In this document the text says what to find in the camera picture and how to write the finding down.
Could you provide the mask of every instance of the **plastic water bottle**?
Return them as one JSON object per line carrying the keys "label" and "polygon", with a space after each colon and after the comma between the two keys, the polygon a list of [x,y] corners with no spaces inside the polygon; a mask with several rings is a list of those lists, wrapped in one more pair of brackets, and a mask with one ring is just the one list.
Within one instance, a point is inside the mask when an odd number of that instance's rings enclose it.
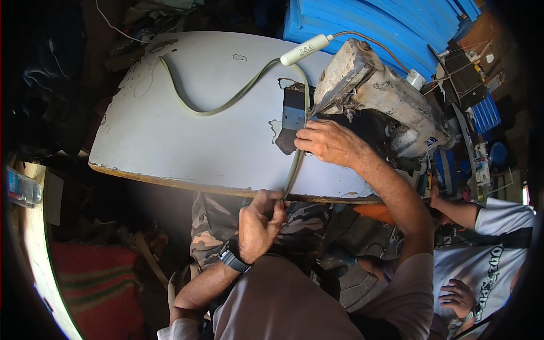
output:
{"label": "plastic water bottle", "polygon": [[34,208],[41,203],[41,186],[32,178],[8,167],[8,196],[13,203]]}

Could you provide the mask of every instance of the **orange object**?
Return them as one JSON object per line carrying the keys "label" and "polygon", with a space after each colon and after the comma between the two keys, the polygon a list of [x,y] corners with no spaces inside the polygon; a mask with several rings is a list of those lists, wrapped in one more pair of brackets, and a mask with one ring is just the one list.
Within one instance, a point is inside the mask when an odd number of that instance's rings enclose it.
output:
{"label": "orange object", "polygon": [[384,223],[389,223],[392,225],[397,224],[391,216],[389,208],[387,208],[385,203],[360,204],[353,208],[353,210],[357,211],[363,216],[367,216]]}

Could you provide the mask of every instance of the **man's left hand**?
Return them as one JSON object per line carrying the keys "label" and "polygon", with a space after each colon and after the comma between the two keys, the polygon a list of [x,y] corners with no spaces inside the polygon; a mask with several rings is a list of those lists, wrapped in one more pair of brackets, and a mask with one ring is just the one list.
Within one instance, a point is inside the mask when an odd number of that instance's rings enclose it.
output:
{"label": "man's left hand", "polygon": [[[241,260],[246,264],[252,264],[270,249],[287,222],[284,202],[278,201],[281,196],[280,191],[259,190],[251,204],[240,209],[238,245]],[[265,210],[272,210],[272,205],[274,212],[268,219]]]}
{"label": "man's left hand", "polygon": [[440,288],[443,292],[452,292],[453,294],[439,296],[440,305],[445,308],[452,308],[459,319],[464,318],[476,304],[476,298],[471,289],[461,280],[449,280],[451,286]]}

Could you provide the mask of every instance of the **man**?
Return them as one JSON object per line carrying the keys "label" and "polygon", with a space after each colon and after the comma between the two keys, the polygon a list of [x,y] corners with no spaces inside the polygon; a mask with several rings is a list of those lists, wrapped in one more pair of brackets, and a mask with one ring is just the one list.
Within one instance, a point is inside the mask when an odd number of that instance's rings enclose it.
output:
{"label": "man", "polygon": [[[278,201],[282,194],[260,190],[248,206],[239,209],[236,220],[225,206],[205,198],[203,205],[195,205],[201,213],[196,214],[193,226],[202,228],[191,248],[207,269],[179,292],[170,311],[170,327],[157,332],[159,339],[209,337],[209,328],[202,333],[202,316],[217,300],[220,306],[212,316],[216,339],[427,338],[433,315],[433,226],[421,199],[368,144],[334,121],[309,121],[296,136],[295,145],[301,150],[356,171],[389,207],[405,235],[391,283],[374,300],[348,314],[308,278],[304,265],[286,259],[290,258],[286,248],[294,246],[297,236],[309,240],[308,231],[315,230],[321,238],[326,221],[323,205],[301,208],[316,209],[320,218],[310,216],[310,210],[300,213],[299,208],[291,208],[288,212],[298,218],[288,220],[284,202]],[[236,232],[214,232],[214,222],[201,206],[222,212],[228,220],[223,225],[238,227],[236,245],[236,238],[231,238],[219,252],[223,244],[219,235],[230,237]],[[284,243],[287,240],[292,241],[290,245]],[[277,254],[274,248],[282,245],[284,256],[269,253]]]}
{"label": "man", "polygon": [[[481,236],[497,236],[434,251],[434,312],[441,320],[435,319],[433,328],[436,322],[445,322],[453,336],[505,305],[527,256],[535,215],[528,206],[493,198],[487,199],[485,208],[452,202],[440,197],[437,186],[431,190],[430,205],[447,217],[442,220],[451,219]],[[369,256],[357,260],[364,270],[385,281],[394,272],[394,261]]]}

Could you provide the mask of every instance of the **person in white t-shirt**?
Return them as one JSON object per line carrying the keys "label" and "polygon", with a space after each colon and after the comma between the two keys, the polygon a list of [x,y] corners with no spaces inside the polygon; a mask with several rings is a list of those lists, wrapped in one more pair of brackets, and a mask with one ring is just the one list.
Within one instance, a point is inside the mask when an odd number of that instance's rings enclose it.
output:
{"label": "person in white t-shirt", "polygon": [[[474,203],[443,199],[437,186],[431,190],[430,206],[462,227],[482,236],[503,236],[501,240],[505,240],[506,234],[532,228],[535,219],[528,206],[518,203],[488,198],[483,208]],[[434,256],[434,312],[440,319],[435,317],[433,326],[444,322],[452,336],[506,304],[520,275],[527,249],[510,248],[500,242],[495,245],[463,243],[436,249]],[[394,261],[370,256],[357,258],[361,268],[385,281],[389,281],[394,272]]]}

